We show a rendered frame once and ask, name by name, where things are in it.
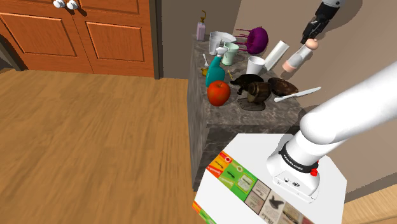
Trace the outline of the purple jellyfish figure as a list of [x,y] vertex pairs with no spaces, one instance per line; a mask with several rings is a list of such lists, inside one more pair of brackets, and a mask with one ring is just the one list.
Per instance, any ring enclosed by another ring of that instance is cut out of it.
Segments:
[[268,45],[268,33],[262,27],[256,27],[251,30],[247,30],[249,34],[241,34],[235,36],[236,38],[245,38],[245,42],[237,42],[238,45],[245,45],[246,49],[242,49],[251,55],[256,55],[263,52]]

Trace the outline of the teal spray bottle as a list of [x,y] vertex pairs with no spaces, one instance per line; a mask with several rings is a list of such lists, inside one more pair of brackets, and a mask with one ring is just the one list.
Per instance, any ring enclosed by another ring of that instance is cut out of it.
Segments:
[[206,74],[205,85],[209,87],[209,85],[214,81],[223,81],[225,79],[225,71],[220,66],[222,56],[225,52],[228,51],[226,47],[217,47],[216,56],[213,58],[209,69]]

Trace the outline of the brown barrel mug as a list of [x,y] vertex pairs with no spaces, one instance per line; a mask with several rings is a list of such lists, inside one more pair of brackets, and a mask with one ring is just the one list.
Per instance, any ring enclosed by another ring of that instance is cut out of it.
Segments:
[[238,100],[239,106],[246,111],[263,111],[265,101],[271,96],[272,89],[268,82],[252,82],[247,86],[247,97]]

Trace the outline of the red apple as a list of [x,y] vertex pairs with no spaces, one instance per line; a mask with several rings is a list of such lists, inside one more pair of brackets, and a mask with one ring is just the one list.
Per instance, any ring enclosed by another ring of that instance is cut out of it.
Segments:
[[207,97],[213,106],[224,105],[230,94],[230,87],[224,81],[214,81],[207,88]]

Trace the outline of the orange wooden double door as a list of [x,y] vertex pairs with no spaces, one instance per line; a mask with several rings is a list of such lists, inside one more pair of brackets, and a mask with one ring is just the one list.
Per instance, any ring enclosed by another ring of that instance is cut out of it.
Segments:
[[30,70],[155,75],[150,0],[0,0],[0,34]]

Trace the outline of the tall white cup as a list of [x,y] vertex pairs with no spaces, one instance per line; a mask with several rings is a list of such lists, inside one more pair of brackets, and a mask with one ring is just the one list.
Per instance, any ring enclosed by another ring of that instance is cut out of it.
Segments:
[[216,55],[217,47],[219,47],[221,43],[222,37],[219,34],[216,34],[215,32],[211,32],[209,35],[209,54],[210,55]]

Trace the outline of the pink and white bottle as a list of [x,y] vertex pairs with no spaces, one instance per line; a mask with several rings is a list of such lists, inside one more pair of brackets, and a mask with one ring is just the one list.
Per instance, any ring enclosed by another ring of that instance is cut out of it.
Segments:
[[288,60],[284,62],[282,68],[288,73],[292,73],[300,67],[304,60],[319,46],[317,39],[308,39]]

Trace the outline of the lilac soap dispenser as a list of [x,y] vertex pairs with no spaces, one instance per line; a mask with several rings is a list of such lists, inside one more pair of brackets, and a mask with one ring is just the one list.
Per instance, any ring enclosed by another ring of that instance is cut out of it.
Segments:
[[206,12],[202,10],[204,13],[204,16],[200,18],[200,21],[197,23],[197,41],[203,41],[205,39],[205,31],[206,31],[206,26],[204,23],[204,20],[206,18]]

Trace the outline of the mint green mug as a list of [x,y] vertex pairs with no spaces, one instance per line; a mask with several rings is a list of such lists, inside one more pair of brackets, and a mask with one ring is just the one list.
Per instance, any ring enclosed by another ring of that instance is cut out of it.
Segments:
[[239,45],[235,43],[224,43],[223,46],[227,48],[227,51],[224,53],[222,63],[225,66],[231,66],[233,64],[233,58],[239,50]]

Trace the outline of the white knife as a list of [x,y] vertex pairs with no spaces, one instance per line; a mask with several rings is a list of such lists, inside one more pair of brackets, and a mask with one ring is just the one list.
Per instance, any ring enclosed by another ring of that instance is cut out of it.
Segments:
[[316,92],[316,91],[318,91],[320,89],[321,89],[321,87],[316,87],[316,88],[304,90],[304,91],[301,91],[301,92],[297,92],[295,94],[290,94],[290,95],[286,95],[286,96],[282,96],[282,97],[276,97],[276,98],[274,98],[274,102],[280,102],[280,101],[283,101],[285,99],[289,99],[289,98],[292,98],[292,97],[301,97],[303,95],[307,95],[307,94],[311,94],[313,92]]

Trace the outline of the grey marble counter block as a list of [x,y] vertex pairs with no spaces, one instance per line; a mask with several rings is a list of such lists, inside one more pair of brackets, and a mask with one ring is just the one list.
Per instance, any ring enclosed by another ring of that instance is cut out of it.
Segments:
[[237,134],[294,134],[305,111],[295,99],[274,102],[272,97],[265,101],[263,111],[243,110],[238,100],[246,94],[238,95],[236,86],[231,87],[231,96],[223,106],[211,105],[201,71],[205,63],[202,54],[208,62],[213,58],[208,54],[209,43],[197,41],[195,36],[191,40],[187,110],[192,188],[198,190],[205,168]]

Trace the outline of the white bowl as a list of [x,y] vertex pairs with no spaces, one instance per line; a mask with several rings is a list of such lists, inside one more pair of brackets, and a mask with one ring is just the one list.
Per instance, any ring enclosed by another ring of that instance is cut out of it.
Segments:
[[210,36],[216,36],[221,38],[221,42],[224,43],[235,43],[237,41],[236,37],[227,33],[227,32],[221,32],[221,31],[212,31],[210,33]]

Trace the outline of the dark turtle figure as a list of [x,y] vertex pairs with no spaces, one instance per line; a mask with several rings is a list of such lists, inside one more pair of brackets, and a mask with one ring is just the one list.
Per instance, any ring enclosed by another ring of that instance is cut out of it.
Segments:
[[257,74],[242,74],[230,81],[231,84],[240,86],[237,91],[238,95],[241,95],[243,90],[247,91],[249,84],[252,82],[264,82],[264,79]]

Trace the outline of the white patterned robot stand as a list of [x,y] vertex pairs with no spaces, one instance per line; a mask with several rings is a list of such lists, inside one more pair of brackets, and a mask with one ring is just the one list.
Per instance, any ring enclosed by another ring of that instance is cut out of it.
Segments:
[[290,134],[237,134],[207,166],[192,207],[206,224],[342,224],[347,181],[330,157],[309,173],[317,190],[273,176],[266,161]]

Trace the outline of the brown oval lump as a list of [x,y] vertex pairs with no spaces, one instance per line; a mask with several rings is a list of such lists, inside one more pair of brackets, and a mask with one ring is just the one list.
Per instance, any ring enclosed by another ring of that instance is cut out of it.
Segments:
[[272,93],[278,97],[299,92],[299,90],[292,83],[281,78],[269,78],[268,83],[270,84]]

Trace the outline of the white paper cup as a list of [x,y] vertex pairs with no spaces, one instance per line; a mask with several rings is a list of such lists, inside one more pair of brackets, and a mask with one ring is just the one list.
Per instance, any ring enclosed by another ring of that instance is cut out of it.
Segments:
[[264,68],[266,61],[257,56],[248,57],[247,61],[247,74],[259,74],[259,72]]

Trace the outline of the white roll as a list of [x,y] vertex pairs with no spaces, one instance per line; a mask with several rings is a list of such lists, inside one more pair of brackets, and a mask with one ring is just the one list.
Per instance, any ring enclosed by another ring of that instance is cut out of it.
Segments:
[[280,60],[280,58],[286,53],[288,48],[289,45],[280,40],[265,58],[264,68],[267,71],[270,71]]

